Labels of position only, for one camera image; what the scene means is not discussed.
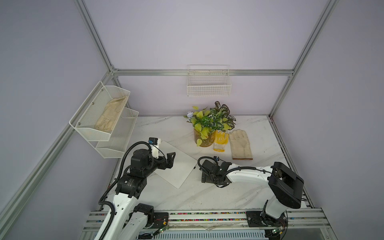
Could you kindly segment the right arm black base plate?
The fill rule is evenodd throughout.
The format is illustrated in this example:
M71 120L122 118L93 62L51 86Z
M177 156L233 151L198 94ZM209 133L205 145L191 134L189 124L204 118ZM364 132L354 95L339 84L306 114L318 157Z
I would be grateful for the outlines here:
M275 219L262 211L247 211L246 219L248 223L248 227L286 227L287 226L287 218L284 214L278 219Z

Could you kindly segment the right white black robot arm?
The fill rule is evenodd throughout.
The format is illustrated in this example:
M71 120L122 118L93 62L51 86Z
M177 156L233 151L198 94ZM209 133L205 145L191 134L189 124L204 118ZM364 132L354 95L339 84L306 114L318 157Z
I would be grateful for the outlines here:
M271 167L257 168L239 166L219 157L200 157L198 166L202 172L202 183L210 183L218 188L233 183L255 184L268 187L273 196L266 200L263 209L248 215L250 225L257 227L286 226L285 212L300 209L304 192L304 180L281 162Z

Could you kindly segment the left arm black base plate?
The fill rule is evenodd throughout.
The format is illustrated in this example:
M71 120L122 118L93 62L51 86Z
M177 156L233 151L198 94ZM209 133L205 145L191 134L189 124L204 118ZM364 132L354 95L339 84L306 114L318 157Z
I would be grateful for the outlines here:
M137 214L144 216L144 220L146 221L144 229L159 229L160 227L167 225L169 221L169 213L167 212L155 212L154 214L137 212Z

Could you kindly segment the white laptop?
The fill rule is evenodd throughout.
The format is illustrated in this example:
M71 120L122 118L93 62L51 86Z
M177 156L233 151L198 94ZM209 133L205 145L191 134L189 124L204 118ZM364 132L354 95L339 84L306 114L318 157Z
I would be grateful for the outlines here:
M157 169L155 170L155 173L173 187L179 189L195 168L197 160L165 141L161 141L159 149L165 154L175 152L176 156L174 159L174 165L171 169Z

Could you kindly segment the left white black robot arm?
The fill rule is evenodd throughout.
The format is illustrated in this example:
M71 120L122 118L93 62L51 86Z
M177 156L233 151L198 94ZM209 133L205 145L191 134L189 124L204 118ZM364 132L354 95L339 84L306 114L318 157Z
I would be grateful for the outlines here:
M164 232L166 220L153 233L142 233L155 223L154 207L139 204L138 199L147 185L147 178L155 170L171 169L176 153L159 155L160 139L136 142L124 153L118 176L100 198L100 206L110 210L100 227L97 240L152 240Z

